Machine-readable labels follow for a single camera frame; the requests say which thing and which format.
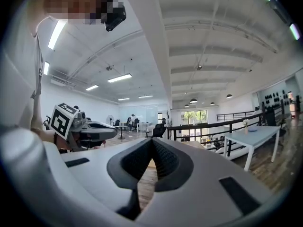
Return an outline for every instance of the black metal railing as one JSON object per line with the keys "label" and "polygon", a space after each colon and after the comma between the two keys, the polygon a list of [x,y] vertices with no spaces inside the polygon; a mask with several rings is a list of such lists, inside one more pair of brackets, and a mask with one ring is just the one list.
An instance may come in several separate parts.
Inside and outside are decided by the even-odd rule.
{"label": "black metal railing", "polygon": [[[245,126],[237,128],[237,129],[232,129],[232,125],[234,123],[239,123],[242,122],[244,119],[254,119],[254,118],[258,118],[258,121],[252,124],[249,124],[248,126],[251,125],[264,125],[266,123],[265,120],[265,109],[263,108],[262,112],[256,115],[251,115],[251,116],[247,116],[247,117],[242,117],[233,121],[227,121],[227,122],[218,122],[218,123],[212,123],[212,124],[200,124],[200,125],[186,125],[186,126],[173,126],[173,127],[168,127],[168,139],[171,139],[171,133],[173,132],[173,140],[177,140],[177,139],[181,139],[181,138],[202,138],[205,136],[214,136],[214,135],[218,135],[218,134],[223,134],[223,133],[232,133],[233,131],[237,131],[240,129],[245,128]],[[202,129],[208,129],[208,128],[214,128],[214,127],[220,127],[220,126],[225,126],[225,125],[229,125],[229,130],[227,131],[221,131],[221,132],[217,132],[217,133],[212,133],[212,134],[201,134],[201,135],[194,135],[194,136],[177,136],[177,131],[181,131],[181,130],[194,130],[194,129],[200,129],[200,132],[202,133]],[[200,142],[201,144],[205,145],[205,144],[209,144],[209,143],[215,143],[215,142],[219,142],[219,141],[223,141],[224,139],[218,139],[218,140],[212,140],[212,141],[208,141],[208,142]],[[212,149],[220,149],[223,148],[224,146],[219,146],[219,147],[213,147],[213,148],[207,148],[207,150],[212,150]],[[230,156],[231,151],[235,150],[231,150],[232,147],[232,142],[229,140],[228,142],[228,152],[227,155]]]}
{"label": "black metal railing", "polygon": [[217,114],[217,121],[218,122],[226,122],[226,121],[233,121],[236,119],[247,118],[252,116],[254,111],[247,111],[241,113],[225,113],[225,114]]}

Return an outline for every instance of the white table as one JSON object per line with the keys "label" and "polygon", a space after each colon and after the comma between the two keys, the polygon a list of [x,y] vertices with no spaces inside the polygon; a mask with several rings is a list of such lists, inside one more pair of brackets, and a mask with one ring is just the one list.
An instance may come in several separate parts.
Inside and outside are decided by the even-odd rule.
{"label": "white table", "polygon": [[139,126],[140,125],[146,125],[145,130],[147,129],[148,126],[150,126],[152,123],[137,123],[137,132],[139,132]]}
{"label": "white table", "polygon": [[245,130],[241,130],[233,133],[226,133],[224,135],[225,136],[224,157],[226,157],[228,150],[227,140],[237,142],[249,148],[244,171],[248,171],[248,169],[250,168],[251,158],[252,158],[252,154],[254,153],[255,147],[259,147],[260,145],[264,144],[264,142],[269,140],[273,135],[276,135],[276,142],[275,142],[275,147],[271,158],[271,162],[273,162],[276,157],[276,150],[278,148],[278,142],[279,142],[280,127],[278,126],[276,127],[256,126],[256,127],[258,129],[257,131],[255,132],[249,131],[248,134],[245,134]]}

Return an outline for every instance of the office chair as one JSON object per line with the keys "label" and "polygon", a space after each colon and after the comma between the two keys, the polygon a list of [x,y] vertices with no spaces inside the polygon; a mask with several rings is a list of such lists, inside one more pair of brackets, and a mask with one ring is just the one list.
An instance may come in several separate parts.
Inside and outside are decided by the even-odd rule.
{"label": "office chair", "polygon": [[140,122],[139,119],[134,120],[133,130],[136,130],[138,128],[138,123]]}
{"label": "office chair", "polygon": [[117,119],[114,126],[119,126],[119,125],[120,125],[120,120]]}
{"label": "office chair", "polygon": [[[265,119],[267,121],[268,126],[277,126],[276,118],[275,118],[275,111],[272,107],[268,108],[267,113],[265,114]],[[283,137],[285,134],[286,134],[286,130],[283,130],[280,128],[279,137]]]}
{"label": "office chair", "polygon": [[152,131],[152,136],[163,138],[163,134],[164,134],[165,130],[166,130],[166,127],[164,127],[164,124],[158,123],[158,124],[156,124],[155,128]]}

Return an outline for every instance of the black strip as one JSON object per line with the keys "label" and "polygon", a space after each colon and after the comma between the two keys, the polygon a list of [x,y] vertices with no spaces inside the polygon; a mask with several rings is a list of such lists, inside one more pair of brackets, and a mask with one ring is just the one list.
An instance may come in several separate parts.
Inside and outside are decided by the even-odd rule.
{"label": "black strip", "polygon": [[221,179],[219,182],[243,215],[251,213],[260,206],[260,204],[232,177]]}
{"label": "black strip", "polygon": [[72,161],[66,161],[66,165],[67,167],[72,167],[72,166],[77,166],[77,165],[81,165],[84,163],[89,162],[89,160],[87,158],[81,158],[81,159],[77,159],[77,160],[72,160]]}

